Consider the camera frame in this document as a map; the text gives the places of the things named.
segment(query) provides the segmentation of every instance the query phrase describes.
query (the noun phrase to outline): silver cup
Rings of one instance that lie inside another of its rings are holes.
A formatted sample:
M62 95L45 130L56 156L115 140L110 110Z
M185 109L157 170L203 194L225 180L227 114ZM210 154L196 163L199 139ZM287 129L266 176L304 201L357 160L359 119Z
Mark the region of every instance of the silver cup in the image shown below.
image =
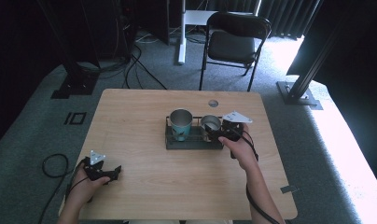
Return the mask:
M201 118L201 132L203 136L203 141L210 142L213 139L209 139L208 132L206 131L206 127L210 128L212 131L220 130L221 121L217 116L214 115L206 115Z

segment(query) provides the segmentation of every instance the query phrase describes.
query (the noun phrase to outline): black folding chair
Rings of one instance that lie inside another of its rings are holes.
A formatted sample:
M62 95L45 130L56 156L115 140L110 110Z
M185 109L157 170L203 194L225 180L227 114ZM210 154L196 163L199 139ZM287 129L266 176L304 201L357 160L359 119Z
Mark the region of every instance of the black folding chair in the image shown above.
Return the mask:
M246 76L253 65L252 77L247 88L247 91L250 91L261 48L270 32L270 22L261 17L229 12L213 14L206 23L200 91L203 72L208 63L245 68L243 76Z

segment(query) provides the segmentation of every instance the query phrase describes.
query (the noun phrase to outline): wooden table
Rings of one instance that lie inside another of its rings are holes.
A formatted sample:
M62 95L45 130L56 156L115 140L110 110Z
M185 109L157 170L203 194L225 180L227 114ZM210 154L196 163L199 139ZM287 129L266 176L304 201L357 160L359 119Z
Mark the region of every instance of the wooden table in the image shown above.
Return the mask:
M211 100L218 101L211 107ZM105 154L104 171L122 165L80 219L250 219L245 173L228 148L167 150L165 120L176 108L193 116L233 110L251 118L259 165L283 218L297 215L261 97L253 92L105 90L79 160Z

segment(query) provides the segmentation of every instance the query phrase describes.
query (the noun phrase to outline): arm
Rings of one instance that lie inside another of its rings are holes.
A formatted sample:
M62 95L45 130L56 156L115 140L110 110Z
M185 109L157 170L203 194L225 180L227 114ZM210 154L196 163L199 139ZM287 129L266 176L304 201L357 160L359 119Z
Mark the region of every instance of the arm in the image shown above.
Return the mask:
M248 133L247 125L244 125L244 130ZM244 137L250 139L247 133L244 133ZM252 148L242 138L237 142L225 137L219 137L218 140L231 150L246 171L247 187L258 207L280 224L285 223L268 191ZM252 205L250 205L250 212L253 223L270 223Z
M98 188L110 180L109 177L102 177L91 181L83 169L83 164L78 169L72 184L73 188L67 197L58 219L58 224L78 223L78 215L80 214L81 207L90 200Z

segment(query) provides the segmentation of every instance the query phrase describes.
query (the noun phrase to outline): black tray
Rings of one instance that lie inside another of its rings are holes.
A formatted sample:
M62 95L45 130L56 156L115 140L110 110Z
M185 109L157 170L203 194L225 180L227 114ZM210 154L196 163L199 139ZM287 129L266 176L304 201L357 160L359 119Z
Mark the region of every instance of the black tray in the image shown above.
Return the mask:
M223 144L219 141L208 141L207 136L202 135L202 117L193 117L189 134L185 141L177 141L172 134L172 127L169 117L165 120L165 145L166 149L222 149Z

